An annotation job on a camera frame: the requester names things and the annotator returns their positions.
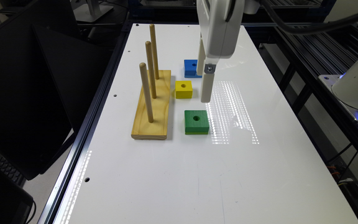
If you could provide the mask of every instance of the blue block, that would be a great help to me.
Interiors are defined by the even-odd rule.
[[[185,60],[185,78],[201,78],[197,75],[197,60]]]

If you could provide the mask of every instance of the computer screen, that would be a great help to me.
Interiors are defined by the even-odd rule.
[[[80,40],[69,1],[32,1],[0,25],[0,153],[27,180],[80,129],[108,55]]]

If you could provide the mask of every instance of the white tabletop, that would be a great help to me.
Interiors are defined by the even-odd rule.
[[[199,27],[155,29],[171,92],[191,80],[193,98],[172,95],[167,140],[131,138],[150,40],[133,26],[63,223],[358,223],[243,27],[207,104],[183,70]],[[185,135],[185,110],[207,110],[208,135]]]

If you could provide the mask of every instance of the wooden peg board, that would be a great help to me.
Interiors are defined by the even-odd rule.
[[[131,137],[133,139],[165,140],[167,138],[171,70],[159,70],[155,81],[157,98],[152,99],[154,122],[147,119],[143,87],[140,91]]]

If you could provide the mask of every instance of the cable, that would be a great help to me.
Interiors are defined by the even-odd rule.
[[[328,160],[326,164],[329,164],[330,162],[332,162],[332,161],[336,160],[337,158],[339,158],[339,156],[342,155],[342,153],[344,153],[351,146],[352,146],[352,143],[349,143],[341,152],[339,152],[334,157],[332,157],[330,160]]]
[[[349,169],[349,166],[352,164],[354,158],[358,155],[358,152],[356,152],[354,154],[354,156],[352,157],[352,159],[349,161],[347,167],[345,168],[345,170],[342,172],[342,175],[339,177],[338,181],[336,182],[337,184],[339,183],[339,181],[341,181],[342,177],[345,175],[346,171]]]
[[[358,13],[353,16],[349,16],[347,18],[340,19],[338,21],[330,22],[324,25],[313,26],[308,28],[297,29],[290,26],[287,26],[281,18],[276,14],[276,12],[272,9],[267,0],[260,0],[260,4],[263,5],[266,9],[267,14],[270,18],[275,22],[281,30],[286,33],[293,35],[306,35],[306,34],[317,34],[320,32],[328,32],[331,30],[339,29],[348,25],[351,25],[355,22],[358,22]]]
[[[37,204],[35,203],[34,199],[33,199],[32,203],[34,204],[34,211],[31,215],[30,219],[25,224],[29,224],[31,222],[31,220],[34,218],[35,211],[37,210]]]

